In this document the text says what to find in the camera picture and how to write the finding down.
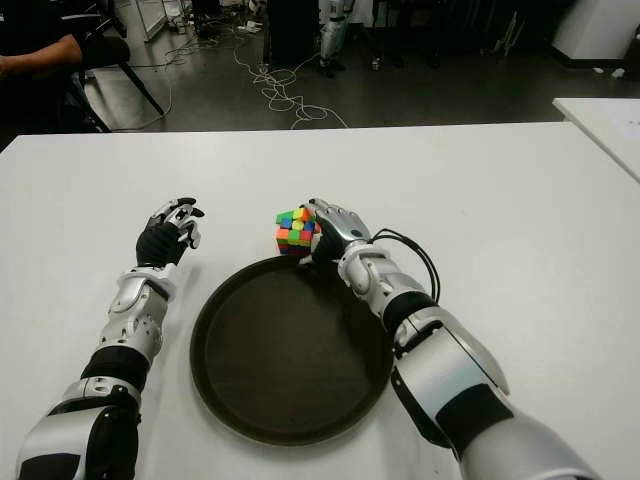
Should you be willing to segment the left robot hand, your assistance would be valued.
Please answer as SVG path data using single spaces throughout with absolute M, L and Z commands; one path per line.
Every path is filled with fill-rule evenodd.
M 181 197 L 165 203 L 149 217 L 138 237 L 137 266 L 178 265 L 188 248 L 198 248 L 201 240 L 198 220 L 204 216 L 196 207 L 195 198 Z

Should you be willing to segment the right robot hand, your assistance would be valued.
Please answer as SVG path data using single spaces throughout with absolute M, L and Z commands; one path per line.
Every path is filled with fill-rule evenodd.
M 368 227 L 357 213 L 320 198 L 310 199 L 304 207 L 313 214 L 321 231 L 314 236 L 311 252 L 299 261 L 300 265 L 338 261 L 351 249 L 370 244 Z

